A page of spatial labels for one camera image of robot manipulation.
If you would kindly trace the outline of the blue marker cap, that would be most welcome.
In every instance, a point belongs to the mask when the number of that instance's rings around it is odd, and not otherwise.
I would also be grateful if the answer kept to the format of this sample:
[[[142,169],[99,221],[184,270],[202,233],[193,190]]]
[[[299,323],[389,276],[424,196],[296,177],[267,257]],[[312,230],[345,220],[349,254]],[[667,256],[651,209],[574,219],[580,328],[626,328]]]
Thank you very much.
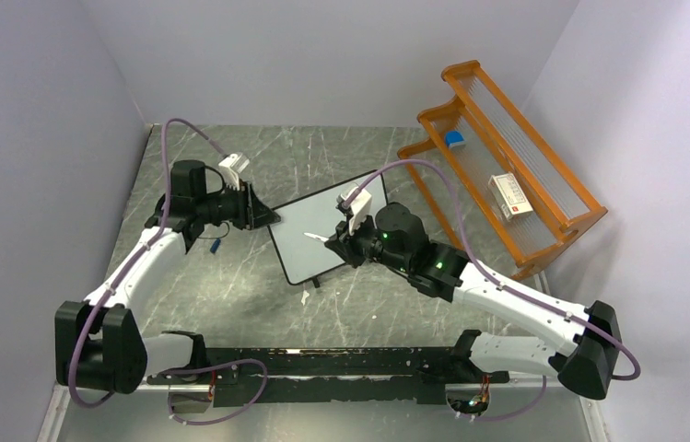
[[[221,244],[221,239],[220,238],[215,239],[213,241],[212,245],[210,246],[209,251],[212,254],[215,254],[217,252],[218,248],[220,247],[220,244]]]

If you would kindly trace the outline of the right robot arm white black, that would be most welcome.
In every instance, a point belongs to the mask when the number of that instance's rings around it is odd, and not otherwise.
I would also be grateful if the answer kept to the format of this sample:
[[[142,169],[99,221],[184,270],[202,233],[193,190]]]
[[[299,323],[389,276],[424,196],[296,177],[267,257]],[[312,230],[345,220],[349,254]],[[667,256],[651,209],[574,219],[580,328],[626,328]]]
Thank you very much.
[[[357,228],[340,222],[323,244],[352,267],[380,264],[427,297],[475,306],[525,330],[508,337],[464,332],[462,347],[450,359],[460,380],[521,372],[554,377],[579,396],[603,400],[617,378],[623,343],[612,306],[568,302],[502,275],[430,239],[422,220],[402,204],[386,205]]]

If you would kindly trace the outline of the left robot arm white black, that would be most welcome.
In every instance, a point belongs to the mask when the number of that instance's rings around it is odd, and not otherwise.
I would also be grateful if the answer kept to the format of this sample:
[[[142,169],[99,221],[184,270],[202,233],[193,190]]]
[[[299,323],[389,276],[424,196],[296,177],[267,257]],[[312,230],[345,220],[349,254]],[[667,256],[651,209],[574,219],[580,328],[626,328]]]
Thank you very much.
[[[221,188],[209,192],[200,160],[168,168],[169,194],[157,202],[129,256],[79,302],[65,301],[54,317],[55,374],[65,386],[129,394],[147,377],[174,373],[194,383],[209,368],[201,334],[164,331],[146,338],[137,325],[163,276],[187,255],[208,225],[254,230],[280,216],[240,177],[249,160],[231,154],[214,171]]]

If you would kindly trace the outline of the white marker pen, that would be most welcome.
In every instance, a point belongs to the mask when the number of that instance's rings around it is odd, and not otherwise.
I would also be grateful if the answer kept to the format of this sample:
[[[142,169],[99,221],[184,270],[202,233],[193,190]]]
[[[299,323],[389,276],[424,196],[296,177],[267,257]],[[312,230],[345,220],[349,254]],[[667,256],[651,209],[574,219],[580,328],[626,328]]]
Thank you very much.
[[[321,242],[325,242],[328,240],[328,237],[325,237],[325,236],[322,236],[319,234],[310,233],[310,232],[304,232],[303,235],[308,237],[308,238],[312,238],[312,239],[315,239],[315,240],[318,240]]]

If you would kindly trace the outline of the white board black frame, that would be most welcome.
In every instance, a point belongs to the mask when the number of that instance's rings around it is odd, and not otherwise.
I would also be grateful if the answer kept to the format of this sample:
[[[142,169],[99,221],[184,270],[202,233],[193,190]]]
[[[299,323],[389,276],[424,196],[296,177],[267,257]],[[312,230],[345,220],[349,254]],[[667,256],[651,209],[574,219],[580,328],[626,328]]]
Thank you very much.
[[[369,172],[362,173],[274,209],[280,221],[269,226],[268,230],[290,285],[301,285],[345,264],[312,235],[329,238],[335,233],[337,224],[345,220],[345,216],[336,209],[337,198],[343,191],[361,184],[369,175]]]

